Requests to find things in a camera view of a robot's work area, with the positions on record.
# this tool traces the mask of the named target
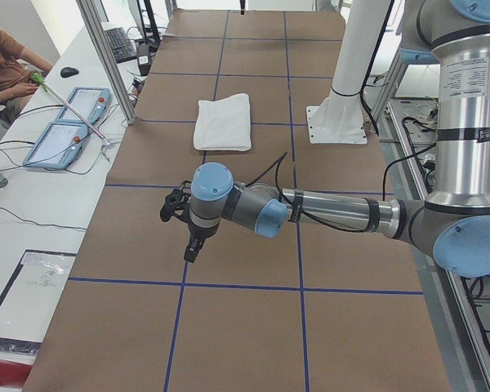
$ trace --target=brown shirt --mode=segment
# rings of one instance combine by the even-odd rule
[[[24,50],[24,45],[0,30],[0,91],[27,82],[29,71],[16,59]]]

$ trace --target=black keyboard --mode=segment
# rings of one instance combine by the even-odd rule
[[[123,63],[124,61],[134,60],[136,58],[136,51],[132,47],[131,40],[121,27],[105,30],[105,36],[117,63]]]

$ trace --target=white table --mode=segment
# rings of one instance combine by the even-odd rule
[[[62,78],[60,70],[65,66],[78,69],[79,74],[66,79]],[[134,77],[131,73],[139,74],[136,61],[121,63],[118,68],[126,87],[129,88]],[[113,90],[110,88],[104,68],[85,29],[78,33],[46,80],[64,97],[69,96],[76,86],[107,87]],[[116,103],[117,100],[113,94],[110,106]],[[44,105],[58,104],[60,102],[51,93],[39,88],[24,111]],[[57,114],[58,109],[43,109],[26,114],[15,121],[2,141],[36,141],[46,125],[53,121]],[[122,110],[118,108],[100,130],[112,141],[121,141],[126,125]],[[78,160],[69,169],[74,172],[85,172],[98,156],[100,146],[100,139],[96,135],[91,135]],[[86,228],[104,187],[105,177],[118,151],[118,146],[119,144],[116,144],[107,150],[110,162],[100,157],[85,176],[66,171],[45,171],[39,168],[18,168],[5,171],[4,176],[9,180],[9,184],[0,189],[0,206],[13,211],[24,219],[39,223]],[[19,164],[22,163],[30,148],[28,145],[21,144],[7,144],[2,147],[12,160]],[[0,170],[12,166],[8,158],[0,152]],[[76,253],[84,234],[84,231],[74,229],[38,227],[22,223],[6,212],[0,211],[0,294],[25,249]],[[0,354],[0,358],[24,363],[34,361],[32,357],[14,354]]]

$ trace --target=red cylinder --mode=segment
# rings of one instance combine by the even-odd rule
[[[31,365],[4,361],[0,359],[0,386],[8,388],[22,388],[29,372]]]

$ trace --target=folded white towel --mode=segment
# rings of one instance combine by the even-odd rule
[[[199,100],[198,106],[195,149],[251,149],[251,105],[248,94],[236,94],[215,102]]]

